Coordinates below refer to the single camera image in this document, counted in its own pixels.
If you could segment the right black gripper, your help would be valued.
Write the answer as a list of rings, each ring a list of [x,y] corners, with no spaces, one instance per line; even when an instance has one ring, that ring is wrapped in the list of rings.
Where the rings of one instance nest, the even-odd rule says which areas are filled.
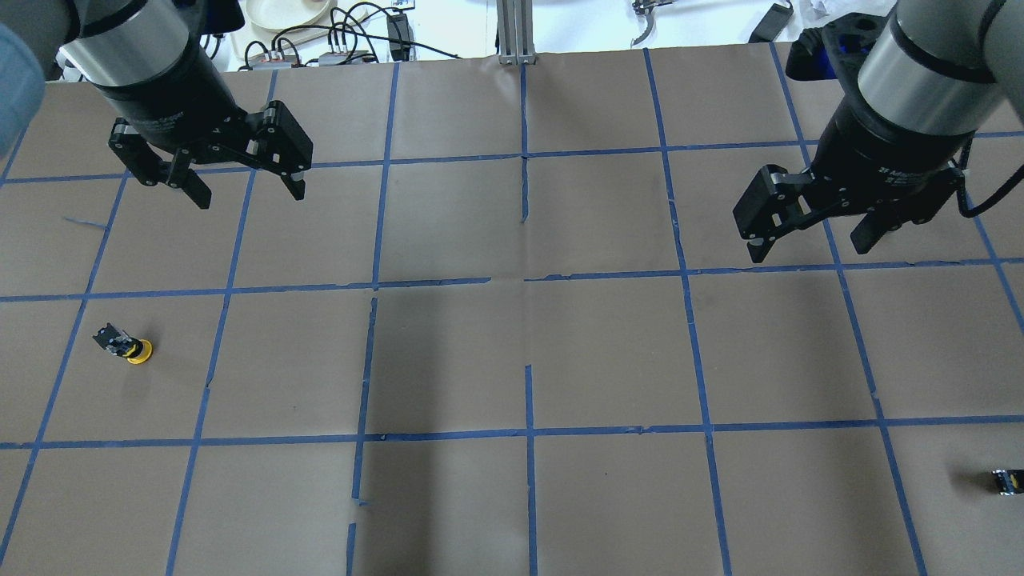
[[[733,208],[752,263],[764,262],[780,238],[824,218],[864,215],[850,233],[860,255],[889,232],[928,222],[963,182],[951,161],[972,137],[918,134],[866,102],[841,101],[809,171],[762,166]]]

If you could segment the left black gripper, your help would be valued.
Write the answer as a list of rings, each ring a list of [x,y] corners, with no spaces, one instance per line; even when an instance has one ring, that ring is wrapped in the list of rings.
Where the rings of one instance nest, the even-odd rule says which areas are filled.
[[[240,108],[197,37],[160,75],[98,90],[123,119],[114,121],[109,147],[142,186],[171,187],[209,209],[212,192],[191,168],[191,153],[207,157],[200,149],[209,145],[217,162],[275,174],[295,200],[304,199],[314,153],[310,136],[285,102],[267,102],[252,114]],[[173,153],[172,159],[162,159],[154,147]]]

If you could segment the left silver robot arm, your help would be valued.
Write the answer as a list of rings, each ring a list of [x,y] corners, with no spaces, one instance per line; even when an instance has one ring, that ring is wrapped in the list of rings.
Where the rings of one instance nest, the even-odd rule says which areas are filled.
[[[40,109],[48,70],[63,54],[117,112],[106,145],[142,186],[168,186],[207,209],[198,165],[234,162],[275,174],[296,200],[314,145],[285,102],[248,113],[203,35],[244,26],[238,1],[4,1],[1,149]]]

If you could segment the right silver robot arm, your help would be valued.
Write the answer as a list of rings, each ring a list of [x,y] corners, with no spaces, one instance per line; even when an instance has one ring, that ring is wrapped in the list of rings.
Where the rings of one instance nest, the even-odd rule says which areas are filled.
[[[1001,102],[1022,113],[1020,1],[898,1],[888,18],[849,14],[790,51],[787,73],[826,61],[842,88],[813,160],[758,169],[733,208],[753,262],[794,230],[859,216],[866,254],[889,232],[929,222],[951,199],[976,218],[1022,182],[1017,169],[970,204],[966,160]]]

